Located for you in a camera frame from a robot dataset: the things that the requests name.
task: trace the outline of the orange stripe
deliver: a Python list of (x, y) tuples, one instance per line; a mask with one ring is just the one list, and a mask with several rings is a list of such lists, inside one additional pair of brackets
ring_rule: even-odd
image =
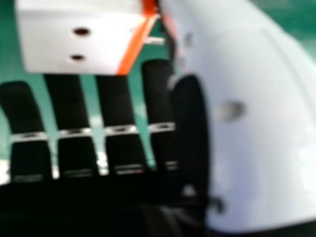
[(138, 54), (140, 53), (145, 39), (150, 34), (156, 19), (156, 2), (155, 0), (142, 0), (144, 6), (143, 20), (137, 27), (127, 51), (118, 68), (118, 75), (127, 75), (132, 68)]

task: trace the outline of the white plastic casing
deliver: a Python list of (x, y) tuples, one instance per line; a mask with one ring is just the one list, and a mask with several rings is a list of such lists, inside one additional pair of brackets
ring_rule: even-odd
[[(241, 234), (316, 220), (316, 67), (247, 0), (160, 0), (179, 75), (196, 75), (209, 127), (206, 224)], [(231, 121), (220, 111), (242, 104)]]
[[(30, 73), (115, 75), (142, 13), (140, 0), (17, 0), (25, 68)], [(77, 28), (89, 34), (78, 36)], [(73, 60), (73, 55), (84, 59)]]

